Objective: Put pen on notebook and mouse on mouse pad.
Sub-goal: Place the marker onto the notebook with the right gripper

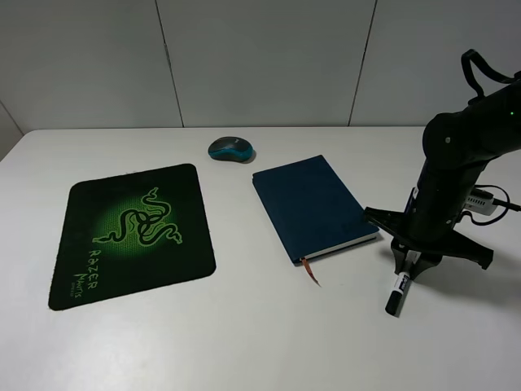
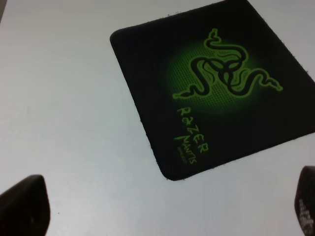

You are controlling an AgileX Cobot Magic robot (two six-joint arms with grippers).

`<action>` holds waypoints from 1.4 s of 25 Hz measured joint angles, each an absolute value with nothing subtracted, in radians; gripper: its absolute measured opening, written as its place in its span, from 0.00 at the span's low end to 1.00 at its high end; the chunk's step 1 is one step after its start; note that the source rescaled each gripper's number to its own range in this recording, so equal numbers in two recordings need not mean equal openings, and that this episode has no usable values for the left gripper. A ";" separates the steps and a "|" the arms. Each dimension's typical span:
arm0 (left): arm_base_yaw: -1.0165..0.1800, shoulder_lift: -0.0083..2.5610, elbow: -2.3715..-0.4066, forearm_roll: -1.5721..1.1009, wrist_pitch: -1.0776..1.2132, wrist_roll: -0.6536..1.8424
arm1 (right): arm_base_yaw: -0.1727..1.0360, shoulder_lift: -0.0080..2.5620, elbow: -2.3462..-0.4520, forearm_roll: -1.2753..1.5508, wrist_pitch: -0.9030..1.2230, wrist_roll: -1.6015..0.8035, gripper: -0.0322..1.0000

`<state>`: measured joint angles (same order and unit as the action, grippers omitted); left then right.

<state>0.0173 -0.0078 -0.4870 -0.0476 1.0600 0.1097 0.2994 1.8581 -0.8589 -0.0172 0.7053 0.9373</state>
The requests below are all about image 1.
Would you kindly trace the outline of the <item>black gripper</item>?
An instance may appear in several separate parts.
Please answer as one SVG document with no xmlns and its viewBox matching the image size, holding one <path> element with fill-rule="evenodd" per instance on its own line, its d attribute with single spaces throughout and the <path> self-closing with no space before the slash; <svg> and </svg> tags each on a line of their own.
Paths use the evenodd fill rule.
<svg viewBox="0 0 521 391">
<path fill-rule="evenodd" d="M 365 208 L 365 219 L 392 236 L 396 275 L 409 270 L 410 279 L 415 280 L 438 266 L 443 257 L 467 259 L 488 269 L 493 250 L 454 229 L 472 188 L 465 183 L 427 180 L 411 191 L 403 212 Z M 409 251 L 420 253 L 410 267 Z"/>
</svg>

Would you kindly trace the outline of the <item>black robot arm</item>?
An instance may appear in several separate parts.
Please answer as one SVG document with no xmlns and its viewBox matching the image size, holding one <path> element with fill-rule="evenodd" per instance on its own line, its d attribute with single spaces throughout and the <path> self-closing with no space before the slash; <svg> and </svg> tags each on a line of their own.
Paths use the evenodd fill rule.
<svg viewBox="0 0 521 391">
<path fill-rule="evenodd" d="M 520 149 L 520 75 L 493 70 L 475 50 L 465 52 L 461 64 L 476 96 L 464 110 L 440 113 L 428 122 L 422 136 L 426 159 L 405 210 L 364 211 L 367 221 L 392 236 L 395 272 L 407 272 L 411 279 L 443 257 L 489 267 L 492 249 L 454 227 L 488 163 Z"/>
</svg>

